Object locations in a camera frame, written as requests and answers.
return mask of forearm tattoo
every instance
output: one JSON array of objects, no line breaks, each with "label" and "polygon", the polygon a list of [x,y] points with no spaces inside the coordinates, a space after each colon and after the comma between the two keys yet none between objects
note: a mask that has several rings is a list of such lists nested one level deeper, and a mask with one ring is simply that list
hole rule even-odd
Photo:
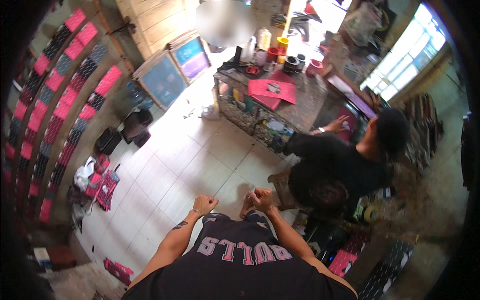
[{"label": "forearm tattoo", "polygon": [[187,224],[188,224],[187,222],[181,221],[180,223],[178,223],[178,225],[176,225],[174,228],[172,228],[172,230],[180,229],[183,225],[187,225]]}]

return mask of wooden stool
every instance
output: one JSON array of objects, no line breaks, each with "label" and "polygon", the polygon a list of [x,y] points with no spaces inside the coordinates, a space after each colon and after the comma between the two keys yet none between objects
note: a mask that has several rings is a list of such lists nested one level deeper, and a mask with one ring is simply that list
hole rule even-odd
[{"label": "wooden stool", "polygon": [[288,189],[288,176],[290,175],[290,169],[287,169],[278,174],[268,176],[267,181],[273,183],[276,193],[280,200],[281,205],[278,210],[294,209],[297,208],[295,200],[293,199],[290,190]]}]

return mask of paint-stained table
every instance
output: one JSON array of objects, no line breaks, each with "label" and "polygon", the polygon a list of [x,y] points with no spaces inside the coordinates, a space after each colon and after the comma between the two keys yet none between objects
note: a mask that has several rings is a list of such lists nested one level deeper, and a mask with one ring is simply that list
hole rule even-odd
[{"label": "paint-stained table", "polygon": [[[267,79],[271,75],[266,72],[258,79]],[[305,73],[296,73],[293,78],[296,104],[282,100],[275,111],[247,96],[250,78],[237,70],[215,73],[212,92],[220,112],[229,121],[275,152],[281,152],[293,132],[309,132],[314,125],[317,126],[319,116],[326,125],[336,118],[346,100],[320,76],[310,78]]]}]

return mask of white bottle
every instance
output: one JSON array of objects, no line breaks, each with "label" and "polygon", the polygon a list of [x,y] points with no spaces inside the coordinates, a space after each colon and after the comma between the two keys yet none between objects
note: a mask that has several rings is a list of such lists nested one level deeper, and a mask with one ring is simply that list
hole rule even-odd
[{"label": "white bottle", "polygon": [[250,38],[250,41],[240,45],[240,47],[242,48],[241,55],[240,55],[241,62],[251,62],[253,60],[253,54],[255,52],[256,43],[257,43],[256,37],[252,36]]},{"label": "white bottle", "polygon": [[272,34],[265,27],[258,31],[258,48],[267,51],[272,41]]}]

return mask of window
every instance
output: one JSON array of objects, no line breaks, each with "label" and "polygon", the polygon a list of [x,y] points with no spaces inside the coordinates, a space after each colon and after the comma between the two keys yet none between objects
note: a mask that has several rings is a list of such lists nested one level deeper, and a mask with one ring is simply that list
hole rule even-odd
[{"label": "window", "polygon": [[432,60],[445,43],[445,34],[428,9],[420,4],[413,20],[390,52],[360,84],[390,100]]}]

